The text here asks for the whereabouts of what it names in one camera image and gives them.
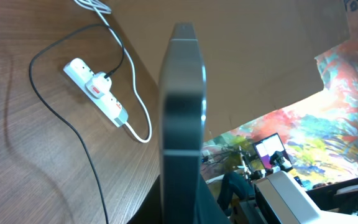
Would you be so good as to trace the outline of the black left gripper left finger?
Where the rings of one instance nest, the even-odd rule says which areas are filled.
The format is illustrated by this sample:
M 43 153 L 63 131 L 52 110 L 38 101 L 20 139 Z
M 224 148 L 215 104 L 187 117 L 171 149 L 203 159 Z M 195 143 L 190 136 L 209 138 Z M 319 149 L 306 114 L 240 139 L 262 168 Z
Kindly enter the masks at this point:
M 158 175 L 144 201 L 127 224 L 162 224 L 160 176 Z

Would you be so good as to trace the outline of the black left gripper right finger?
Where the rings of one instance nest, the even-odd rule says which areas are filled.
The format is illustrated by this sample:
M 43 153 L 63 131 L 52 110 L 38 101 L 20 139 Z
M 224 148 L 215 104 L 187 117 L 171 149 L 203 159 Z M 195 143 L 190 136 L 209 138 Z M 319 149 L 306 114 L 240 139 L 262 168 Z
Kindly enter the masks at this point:
M 197 193 L 197 223 L 230 224 L 228 217 L 215 201 L 210 189 L 202 177 L 200 177 Z

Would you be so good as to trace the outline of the blue screen Galaxy smartphone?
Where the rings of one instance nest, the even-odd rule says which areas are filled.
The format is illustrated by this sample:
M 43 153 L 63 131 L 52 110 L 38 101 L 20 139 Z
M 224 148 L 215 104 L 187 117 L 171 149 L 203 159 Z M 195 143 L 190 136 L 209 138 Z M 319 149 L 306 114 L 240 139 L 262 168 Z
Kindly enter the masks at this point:
M 194 223 L 206 118 L 206 71 L 193 24 L 175 24 L 160 69 L 163 223 Z

